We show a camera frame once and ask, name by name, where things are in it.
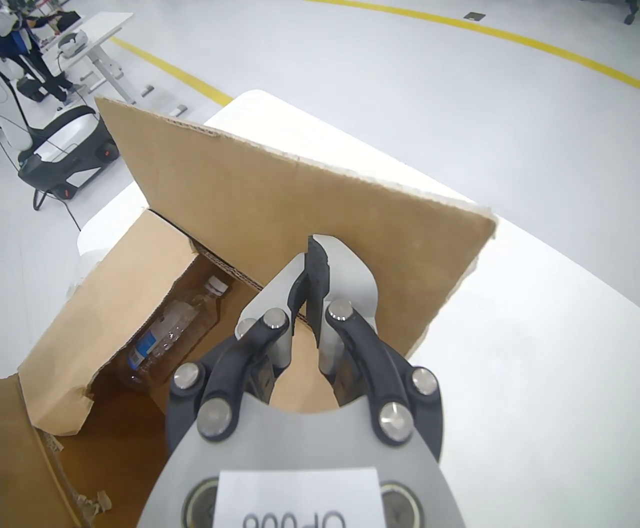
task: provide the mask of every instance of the silver bolt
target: silver bolt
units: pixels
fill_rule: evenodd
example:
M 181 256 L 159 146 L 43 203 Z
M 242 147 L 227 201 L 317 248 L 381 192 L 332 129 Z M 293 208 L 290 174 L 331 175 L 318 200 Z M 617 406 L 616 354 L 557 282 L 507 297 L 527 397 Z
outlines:
M 384 433 L 395 442 L 405 442 L 413 433 L 411 412 L 396 401 L 391 401 L 383 406 L 378 420 Z
M 173 373 L 173 382 L 175 386 L 186 390 L 198 381 L 200 371 L 195 363 L 183 363 Z
M 255 319 L 253 319 L 252 317 L 240 321 L 236 326 L 236 333 L 238 334 L 238 336 L 242 337 L 244 334 L 246 334 L 249 331 L 249 328 L 251 328 L 254 323 Z
M 336 299 L 329 304 L 329 315 L 336 321 L 346 321 L 353 314 L 353 306 L 345 299 Z
M 420 528 L 424 526 L 420 503 L 407 487 L 396 482 L 389 482 L 381 484 L 380 492 L 387 528 Z
M 275 330 L 282 328 L 287 322 L 287 314 L 281 308 L 269 308 L 262 316 L 264 324 Z
M 430 396 L 438 388 L 438 380 L 429 369 L 424 367 L 416 367 L 411 375 L 413 386 L 420 394 Z
M 227 430 L 231 423 L 231 406 L 223 398 L 212 398 L 202 404 L 196 418 L 198 432 L 213 439 Z

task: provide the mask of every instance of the white bottle cap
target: white bottle cap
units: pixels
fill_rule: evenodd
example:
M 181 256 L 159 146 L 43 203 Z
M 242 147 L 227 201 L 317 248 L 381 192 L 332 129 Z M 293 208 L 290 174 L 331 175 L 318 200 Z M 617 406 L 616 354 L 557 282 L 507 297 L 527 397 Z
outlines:
M 229 288 L 229 286 L 227 286 L 215 275 L 211 275 L 209 277 L 209 280 L 206 281 L 204 287 L 209 293 L 215 295 L 216 297 L 220 297 Z

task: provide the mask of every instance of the cardboard flap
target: cardboard flap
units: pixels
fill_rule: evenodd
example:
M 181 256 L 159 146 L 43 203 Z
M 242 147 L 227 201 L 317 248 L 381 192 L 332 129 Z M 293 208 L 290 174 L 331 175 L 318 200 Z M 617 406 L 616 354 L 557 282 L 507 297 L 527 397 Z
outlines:
M 88 387 L 142 327 L 197 256 L 191 241 L 145 211 L 75 292 L 18 368 L 31 423 L 76 434 Z
M 29 423 L 16 374 L 0 380 L 0 526 L 80 526 Z
M 378 283 L 380 337 L 404 355 L 495 230 L 486 210 L 465 202 L 97 102 L 151 208 L 256 282 L 304 252 L 310 234 L 345 242 Z

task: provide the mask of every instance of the cardboard box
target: cardboard box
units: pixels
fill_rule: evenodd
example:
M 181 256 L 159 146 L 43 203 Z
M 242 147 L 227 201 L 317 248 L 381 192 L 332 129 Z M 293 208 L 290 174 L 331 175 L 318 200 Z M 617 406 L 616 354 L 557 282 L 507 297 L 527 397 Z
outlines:
M 126 390 L 114 358 L 181 290 L 211 273 L 230 284 L 220 323 L 194 340 L 188 357 L 198 358 L 232 334 L 243 307 L 305 251 L 308 235 L 330 234 L 373 272 L 380 336 L 407 355 L 495 230 L 487 210 L 467 203 L 118 102 L 99 107 L 150 210 L 77 289 L 18 375 L 0 381 L 2 526 L 136 525 L 166 461 L 166 385 L 150 396 Z M 303 324 L 271 404 L 299 412 L 337 405 Z

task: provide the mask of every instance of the yellow floor line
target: yellow floor line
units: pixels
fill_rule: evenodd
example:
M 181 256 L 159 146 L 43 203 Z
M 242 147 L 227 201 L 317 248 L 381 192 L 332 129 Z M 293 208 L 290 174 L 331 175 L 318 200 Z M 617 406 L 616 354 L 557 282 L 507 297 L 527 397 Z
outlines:
M 145 61 L 153 64 L 153 66 L 155 66 L 156 68 L 160 68 L 163 72 L 168 73 L 169 75 L 182 81 L 184 84 L 192 87 L 194 90 L 200 92 L 205 97 L 208 97 L 209 99 L 217 102 L 219 105 L 226 106 L 234 100 L 234 98 L 230 95 L 221 92 L 210 84 L 205 83 L 203 80 L 194 77 L 191 74 L 188 74 L 184 70 L 181 70 L 180 68 L 163 61 L 155 55 L 151 55 L 149 52 L 144 51 L 143 49 L 140 49 L 139 47 L 136 47 L 129 42 L 125 42 L 124 40 L 121 40 L 115 36 L 112 36 L 111 40 L 118 44 L 120 47 L 123 47 L 127 51 L 130 51 L 134 55 L 137 55 L 141 59 L 144 59 Z
M 432 15 L 430 13 L 413 11 L 411 9 L 382 6 L 379 4 L 369 4 L 365 2 L 354 2 L 351 0 L 307 0 L 307 1 L 317 2 L 322 4 L 334 4 L 337 6 L 348 6 L 348 7 L 354 7 L 359 9 L 366 9 L 369 11 L 380 11 L 383 13 L 391 13 L 393 15 L 401 15 L 403 17 L 411 17 L 413 19 L 436 22 L 437 24 L 445 24 L 446 26 L 452 26 L 454 28 L 467 29 L 469 31 L 475 31 L 476 33 L 482 33 L 483 35 L 494 36 L 495 38 L 501 38 L 503 40 L 510 40 L 511 42 L 516 42 L 518 44 L 522 44 L 523 46 L 529 46 L 534 49 L 544 51 L 545 53 L 555 55 L 562 59 L 575 62 L 576 64 L 580 64 L 582 66 L 585 66 L 586 68 L 590 68 L 591 70 L 594 70 L 598 73 L 609 76 L 612 79 L 615 79 L 617 81 L 626 83 L 629 86 L 633 86 L 634 88 L 640 88 L 640 79 L 636 79 L 630 75 L 627 75 L 626 73 L 616 70 L 615 68 L 611 68 L 595 60 L 589 59 L 587 57 L 583 57 L 582 55 L 578 55 L 577 53 L 573 53 L 566 49 L 562 49 L 561 47 L 553 46 L 551 44 L 546 44 L 545 42 L 540 42 L 539 40 L 535 40 L 534 38 L 529 38 L 527 36 L 518 35 L 517 33 L 511 33 L 509 31 L 503 31 L 501 29 L 488 28 L 487 26 L 482 26 L 477 22 L 469 22 L 467 20 L 458 20 L 458 19 L 452 19 L 449 17 L 441 17 L 440 15 Z

